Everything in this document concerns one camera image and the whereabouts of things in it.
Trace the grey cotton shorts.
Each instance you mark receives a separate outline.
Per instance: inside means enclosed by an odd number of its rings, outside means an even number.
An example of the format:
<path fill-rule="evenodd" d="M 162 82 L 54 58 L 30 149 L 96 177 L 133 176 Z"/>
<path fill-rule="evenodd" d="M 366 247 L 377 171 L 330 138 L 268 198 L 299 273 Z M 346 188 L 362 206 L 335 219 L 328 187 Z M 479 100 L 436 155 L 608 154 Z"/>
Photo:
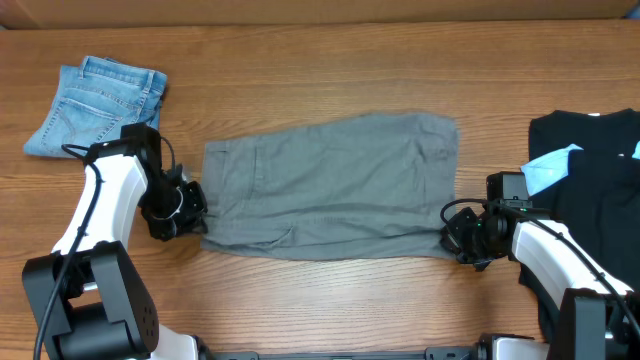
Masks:
<path fill-rule="evenodd" d="M 207 144 L 201 246 L 239 256 L 446 256 L 459 132 L 438 115 L 372 114 Z"/>

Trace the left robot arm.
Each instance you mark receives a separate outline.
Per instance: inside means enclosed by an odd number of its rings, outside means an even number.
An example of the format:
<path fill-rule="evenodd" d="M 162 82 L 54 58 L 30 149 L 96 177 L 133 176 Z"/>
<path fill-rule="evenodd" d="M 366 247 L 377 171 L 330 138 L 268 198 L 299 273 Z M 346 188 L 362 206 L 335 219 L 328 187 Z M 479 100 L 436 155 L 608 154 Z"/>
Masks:
<path fill-rule="evenodd" d="M 195 335 L 161 325 L 128 242 L 135 216 L 161 241 L 204 234 L 207 202 L 178 163 L 162 168 L 166 139 L 142 123 L 117 140 L 65 144 L 81 160 L 85 186 L 51 253 L 30 259 L 22 283 L 37 321 L 33 356 L 57 360 L 193 359 L 213 354 Z"/>

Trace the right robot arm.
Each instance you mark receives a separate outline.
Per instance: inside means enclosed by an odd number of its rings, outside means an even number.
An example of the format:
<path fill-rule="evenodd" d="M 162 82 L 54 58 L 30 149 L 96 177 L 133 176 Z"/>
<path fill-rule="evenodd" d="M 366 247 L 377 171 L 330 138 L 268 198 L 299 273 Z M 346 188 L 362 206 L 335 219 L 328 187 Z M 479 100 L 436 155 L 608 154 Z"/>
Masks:
<path fill-rule="evenodd" d="M 524 174 L 486 179 L 487 197 L 459 200 L 461 210 L 441 217 L 441 245 L 455 259 L 485 270 L 506 257 L 519 263 L 527 285 L 546 306 L 553 335 L 543 343 L 519 335 L 485 334 L 446 359 L 636 359 L 639 296 L 609 274 L 571 237 L 568 228 L 529 198 Z"/>

